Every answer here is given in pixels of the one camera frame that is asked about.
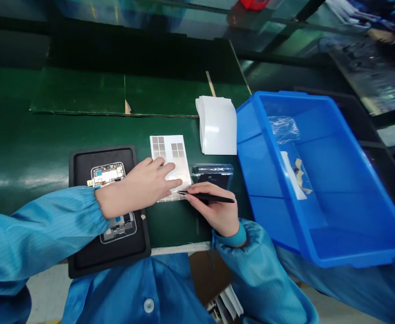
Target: white paper stack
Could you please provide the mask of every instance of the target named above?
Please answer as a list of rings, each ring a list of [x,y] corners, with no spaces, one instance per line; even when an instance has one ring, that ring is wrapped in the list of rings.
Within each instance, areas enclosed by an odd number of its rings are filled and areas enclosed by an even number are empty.
[[[200,145],[206,155],[236,155],[236,110],[227,98],[200,96]]]

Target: worker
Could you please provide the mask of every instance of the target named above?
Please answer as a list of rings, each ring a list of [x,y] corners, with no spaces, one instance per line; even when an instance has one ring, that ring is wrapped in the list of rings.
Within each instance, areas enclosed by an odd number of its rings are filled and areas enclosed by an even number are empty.
[[[122,181],[97,190],[56,191],[11,216],[0,215],[0,323],[26,323],[29,277],[81,250],[107,230],[109,219],[151,206],[180,186],[180,179],[165,180],[174,168],[161,157],[147,158]],[[194,184],[188,192],[235,199],[210,183]],[[262,227],[238,219],[236,203],[205,205],[185,197],[214,228],[216,248],[234,274],[244,323],[318,323],[315,308],[287,276]],[[74,279],[62,318],[63,324],[160,322],[213,323],[195,294],[186,253]]]

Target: smartphone motherboard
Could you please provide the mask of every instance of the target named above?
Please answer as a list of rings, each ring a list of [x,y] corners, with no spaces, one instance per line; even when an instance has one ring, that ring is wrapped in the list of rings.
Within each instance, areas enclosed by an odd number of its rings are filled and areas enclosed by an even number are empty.
[[[115,181],[125,178],[125,169],[122,162],[110,163],[102,166],[96,166],[91,170],[91,180],[88,186],[96,189],[102,188]],[[109,221],[109,228],[105,233],[100,235],[101,243],[107,244],[124,237],[133,235],[137,231],[134,213],[113,218]]]

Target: green workbench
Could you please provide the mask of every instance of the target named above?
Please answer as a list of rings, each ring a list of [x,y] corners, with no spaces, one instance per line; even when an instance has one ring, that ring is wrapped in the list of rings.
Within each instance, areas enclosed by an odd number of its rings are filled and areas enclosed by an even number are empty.
[[[31,113],[40,79],[40,71],[0,68],[0,213],[68,187],[72,151],[132,144],[140,162],[151,155],[150,135],[183,135],[190,166],[233,165],[240,217],[253,217],[237,156],[203,155],[199,119]],[[153,248],[210,240],[205,219],[186,201],[157,203],[146,215]]]

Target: wooden stick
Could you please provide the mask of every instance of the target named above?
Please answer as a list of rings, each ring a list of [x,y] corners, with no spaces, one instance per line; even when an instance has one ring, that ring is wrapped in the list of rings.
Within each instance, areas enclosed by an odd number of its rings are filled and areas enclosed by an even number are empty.
[[[214,86],[212,84],[211,77],[209,76],[209,71],[206,71],[206,77],[208,78],[208,83],[209,83],[209,87],[211,88],[212,96],[216,97]]]

